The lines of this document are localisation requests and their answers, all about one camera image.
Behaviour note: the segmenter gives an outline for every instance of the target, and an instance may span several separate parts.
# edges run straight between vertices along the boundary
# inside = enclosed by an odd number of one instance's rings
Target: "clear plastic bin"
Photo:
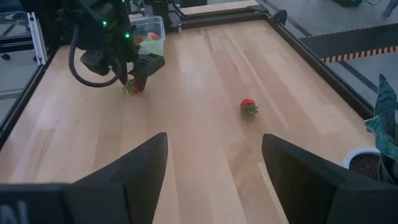
[[[135,43],[141,46],[139,54],[153,53],[163,56],[165,32],[162,17],[147,16],[130,19],[130,23],[136,26],[133,37]]]

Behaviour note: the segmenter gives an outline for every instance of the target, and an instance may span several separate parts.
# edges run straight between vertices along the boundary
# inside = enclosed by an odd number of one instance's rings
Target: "wooden table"
[[[220,10],[254,1],[186,9]],[[341,164],[373,145],[363,120],[265,21],[184,30],[145,92],[78,83],[56,54],[0,153],[0,181],[73,182],[158,132],[169,158],[154,223],[287,223],[261,155],[264,133]],[[90,80],[79,62],[78,71]],[[252,98],[259,113],[239,114]]]

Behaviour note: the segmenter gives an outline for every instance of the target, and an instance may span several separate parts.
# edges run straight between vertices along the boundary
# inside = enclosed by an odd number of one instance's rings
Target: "strawberry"
[[[257,108],[258,108],[258,106],[256,106],[256,102],[254,102],[254,100],[250,100],[250,99],[244,99],[240,105],[241,112],[246,117],[250,117],[250,116],[258,113]]]

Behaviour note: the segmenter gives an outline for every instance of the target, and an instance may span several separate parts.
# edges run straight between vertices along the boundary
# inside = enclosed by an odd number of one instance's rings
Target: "white pot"
[[[351,160],[360,154],[380,155],[380,151],[378,151],[378,149],[376,149],[376,148],[359,148],[359,149],[352,150],[344,158],[343,167],[345,169],[349,169],[349,164],[350,164]]]

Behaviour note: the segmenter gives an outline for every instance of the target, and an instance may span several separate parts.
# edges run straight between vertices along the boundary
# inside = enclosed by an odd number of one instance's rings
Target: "metal bracket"
[[[254,12],[265,12],[265,13],[269,12],[269,10],[262,5],[248,6],[248,9],[253,10]]]
[[[286,24],[286,19],[287,19],[287,11],[282,9],[277,12],[275,12],[274,15],[272,15],[269,20],[273,22],[280,22],[281,24],[285,25]]]
[[[38,18],[34,12],[28,12],[27,18],[29,21],[30,32],[32,33],[33,46],[35,49],[35,55],[38,65],[45,65],[47,62],[47,50],[44,45],[44,38],[42,28],[40,26]]]

